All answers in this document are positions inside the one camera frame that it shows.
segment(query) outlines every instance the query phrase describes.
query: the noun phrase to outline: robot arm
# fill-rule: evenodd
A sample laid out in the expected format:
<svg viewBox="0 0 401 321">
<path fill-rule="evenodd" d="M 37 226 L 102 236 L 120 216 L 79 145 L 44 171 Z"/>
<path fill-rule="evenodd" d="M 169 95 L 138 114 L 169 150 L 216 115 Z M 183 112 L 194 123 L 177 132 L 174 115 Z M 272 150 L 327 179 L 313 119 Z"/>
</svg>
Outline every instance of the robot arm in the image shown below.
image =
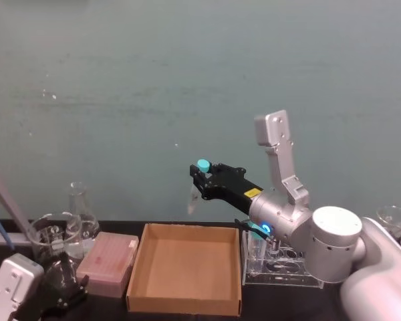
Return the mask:
<svg viewBox="0 0 401 321">
<path fill-rule="evenodd" d="M 278 240 L 305 252 L 306 269 L 315 278 L 342 282 L 351 272 L 354 252 L 361 242 L 359 217 L 337 207 L 310 211 L 309 193 L 294 171 L 286 111 L 257 117 L 255 127 L 257 143 L 266 147 L 273 185 L 281 193 L 263 191 L 244 178 L 245 169 L 223 164 L 212 165 L 209 177 L 192 165 L 194 185 L 203 199 L 230 203 L 259 226 L 272 227 Z"/>
<path fill-rule="evenodd" d="M 344 310 L 352 321 L 401 321 L 401 247 L 378 222 L 361 220 L 365 249 L 340 289 Z"/>
</svg>

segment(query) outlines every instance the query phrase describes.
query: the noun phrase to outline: open cardboard box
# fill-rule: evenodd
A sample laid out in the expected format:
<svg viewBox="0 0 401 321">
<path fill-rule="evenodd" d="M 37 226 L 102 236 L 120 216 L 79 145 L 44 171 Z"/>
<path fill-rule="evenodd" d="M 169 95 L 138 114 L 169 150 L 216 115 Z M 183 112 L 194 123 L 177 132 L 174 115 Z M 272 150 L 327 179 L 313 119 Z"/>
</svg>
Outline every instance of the open cardboard box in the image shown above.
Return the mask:
<svg viewBox="0 0 401 321">
<path fill-rule="evenodd" d="M 239 316 L 239 231 L 146 224 L 126 301 L 136 312 Z"/>
</svg>

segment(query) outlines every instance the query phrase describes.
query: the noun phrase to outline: black countertop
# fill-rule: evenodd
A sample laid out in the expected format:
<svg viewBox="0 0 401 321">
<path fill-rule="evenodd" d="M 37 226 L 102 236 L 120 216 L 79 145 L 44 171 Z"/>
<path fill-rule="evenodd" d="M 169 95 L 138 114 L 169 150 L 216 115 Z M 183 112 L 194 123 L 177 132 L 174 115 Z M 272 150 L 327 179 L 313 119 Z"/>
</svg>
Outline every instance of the black countertop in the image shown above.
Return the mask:
<svg viewBox="0 0 401 321">
<path fill-rule="evenodd" d="M 141 237 L 145 222 L 103 221 L 102 231 L 124 233 Z M 232 223 L 184 223 L 209 226 L 234 227 Z M 12 221 L 4 221 L 8 232 L 17 231 Z M 18 249 L 30 255 L 29 248 Z M 0 246 L 0 264 L 11 255 L 7 247 Z M 284 320 L 284 321 L 334 321 L 348 320 L 339 300 L 339 287 L 326 286 L 324 289 L 293 286 L 256 286 L 242 288 L 242 315 L 240 318 L 222 316 L 191 316 L 174 314 L 142 314 L 126 311 L 123 299 L 88 296 L 80 306 L 64 318 L 48 318 L 47 321 L 124 321 L 124 320 Z"/>
</svg>

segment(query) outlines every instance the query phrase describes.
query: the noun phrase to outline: pink box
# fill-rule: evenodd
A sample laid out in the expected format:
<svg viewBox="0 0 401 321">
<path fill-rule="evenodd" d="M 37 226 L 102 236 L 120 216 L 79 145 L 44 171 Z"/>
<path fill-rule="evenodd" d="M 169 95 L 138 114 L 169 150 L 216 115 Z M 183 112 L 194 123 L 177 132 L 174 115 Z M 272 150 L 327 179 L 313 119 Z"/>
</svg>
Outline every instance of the pink box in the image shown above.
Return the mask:
<svg viewBox="0 0 401 321">
<path fill-rule="evenodd" d="M 130 279 L 137 248 L 136 236 L 100 232 L 93 248 L 77 269 L 78 280 L 89 276 L 90 294 L 122 297 Z"/>
</svg>

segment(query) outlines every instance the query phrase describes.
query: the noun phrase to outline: wall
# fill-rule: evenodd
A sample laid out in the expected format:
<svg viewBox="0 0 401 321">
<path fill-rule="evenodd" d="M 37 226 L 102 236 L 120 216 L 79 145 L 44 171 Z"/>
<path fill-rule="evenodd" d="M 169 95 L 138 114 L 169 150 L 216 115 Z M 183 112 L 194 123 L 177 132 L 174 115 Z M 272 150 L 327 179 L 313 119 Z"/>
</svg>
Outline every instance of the wall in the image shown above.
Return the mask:
<svg viewBox="0 0 401 321">
<path fill-rule="evenodd" d="M 312 205 L 401 205 L 401 1 L 0 0 L 0 175 L 30 217 L 186 207 L 200 157 L 270 186 L 253 118 L 287 109 Z"/>
</svg>

